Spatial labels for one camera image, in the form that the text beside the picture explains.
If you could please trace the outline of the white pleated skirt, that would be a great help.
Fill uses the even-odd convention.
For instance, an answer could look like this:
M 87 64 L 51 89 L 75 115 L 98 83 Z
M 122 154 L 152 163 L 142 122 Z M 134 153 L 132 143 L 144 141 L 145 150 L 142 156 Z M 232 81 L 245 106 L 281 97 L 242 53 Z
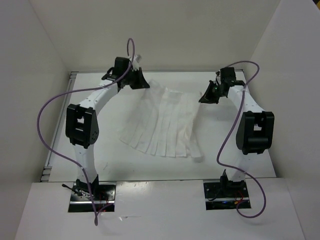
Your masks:
M 170 89 L 151 80 L 131 112 L 119 139 L 144 154 L 200 160 L 194 123 L 201 92 Z

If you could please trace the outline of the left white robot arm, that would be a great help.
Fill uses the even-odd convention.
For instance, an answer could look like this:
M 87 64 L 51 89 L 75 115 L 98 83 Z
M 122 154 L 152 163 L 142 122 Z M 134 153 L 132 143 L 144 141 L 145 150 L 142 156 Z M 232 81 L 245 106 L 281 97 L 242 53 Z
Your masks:
M 75 161 L 82 167 L 78 169 L 76 190 L 81 191 L 88 200 L 99 196 L 99 175 L 95 168 L 94 144 L 99 137 L 98 114 L 106 103 L 125 86 L 131 89 L 148 89 L 140 55 L 116 57 L 114 66 L 101 78 L 99 89 L 78 104 L 69 104 L 66 110 L 65 134 L 75 152 Z

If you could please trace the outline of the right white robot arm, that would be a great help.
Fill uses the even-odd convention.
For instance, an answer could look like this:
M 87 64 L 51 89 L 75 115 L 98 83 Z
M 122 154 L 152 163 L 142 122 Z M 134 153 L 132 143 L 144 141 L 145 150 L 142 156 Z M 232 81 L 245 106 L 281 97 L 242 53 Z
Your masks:
M 247 83 L 236 78 L 234 67 L 224 67 L 216 72 L 216 79 L 210 80 L 208 88 L 199 99 L 201 104 L 218 104 L 220 98 L 226 97 L 237 109 L 232 127 L 220 147 L 216 161 L 231 171 L 224 170 L 220 177 L 219 191 L 229 197 L 245 183 L 245 175 L 250 166 L 252 154 L 263 154 L 273 141 L 275 115 L 260 107 L 247 90 Z M 242 152 L 242 160 L 230 165 L 220 162 L 220 156 L 232 132 L 237 128 L 235 144 Z

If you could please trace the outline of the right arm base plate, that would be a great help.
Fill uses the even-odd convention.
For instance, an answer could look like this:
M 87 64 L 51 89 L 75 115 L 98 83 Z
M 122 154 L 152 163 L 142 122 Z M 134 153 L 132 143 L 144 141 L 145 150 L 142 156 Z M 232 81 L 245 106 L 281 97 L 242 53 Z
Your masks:
M 236 188 L 223 189 L 218 180 L 203 182 L 205 208 L 213 210 L 233 210 L 240 203 L 239 209 L 250 209 L 251 203 L 247 185 Z

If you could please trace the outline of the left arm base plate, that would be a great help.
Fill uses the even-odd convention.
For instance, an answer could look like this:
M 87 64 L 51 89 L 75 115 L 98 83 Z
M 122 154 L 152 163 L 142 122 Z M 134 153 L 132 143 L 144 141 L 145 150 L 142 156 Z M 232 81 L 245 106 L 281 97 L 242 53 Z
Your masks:
M 91 213 L 94 211 L 88 192 L 78 190 L 75 182 L 70 189 L 69 213 Z M 114 212 L 116 183 L 100 182 L 99 189 L 97 193 L 94 194 L 93 199 L 97 211 L 102 209 L 102 212 Z

